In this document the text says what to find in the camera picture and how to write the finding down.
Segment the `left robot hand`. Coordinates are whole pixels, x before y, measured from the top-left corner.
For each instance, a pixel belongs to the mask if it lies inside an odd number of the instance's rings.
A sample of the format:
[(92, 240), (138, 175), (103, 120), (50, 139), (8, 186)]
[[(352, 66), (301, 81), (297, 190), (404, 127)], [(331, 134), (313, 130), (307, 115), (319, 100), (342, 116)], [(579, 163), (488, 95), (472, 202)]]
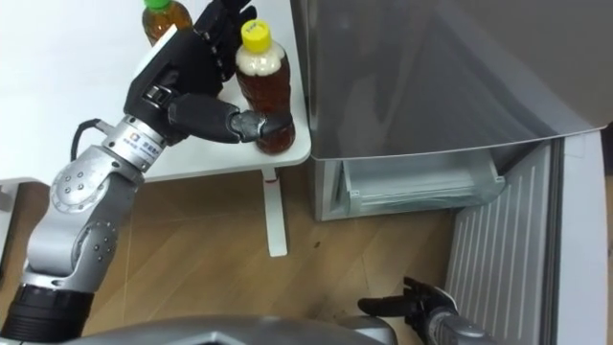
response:
[(195, 23), (177, 30), (131, 82), (124, 113), (173, 146), (190, 136), (249, 143), (291, 125), (288, 110), (256, 111), (218, 98), (237, 71), (240, 27), (257, 17), (248, 0), (214, 0)]

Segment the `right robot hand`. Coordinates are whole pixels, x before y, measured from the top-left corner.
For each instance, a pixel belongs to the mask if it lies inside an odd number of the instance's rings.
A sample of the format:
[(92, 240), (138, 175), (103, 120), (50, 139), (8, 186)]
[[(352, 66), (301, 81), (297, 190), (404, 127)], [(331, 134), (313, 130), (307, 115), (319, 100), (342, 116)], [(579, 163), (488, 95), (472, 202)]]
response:
[(418, 337), (427, 344), (428, 323), (440, 312), (458, 315), (455, 300), (444, 290), (410, 277), (403, 278), (401, 295), (380, 298), (361, 298), (358, 308), (375, 317), (403, 317)]

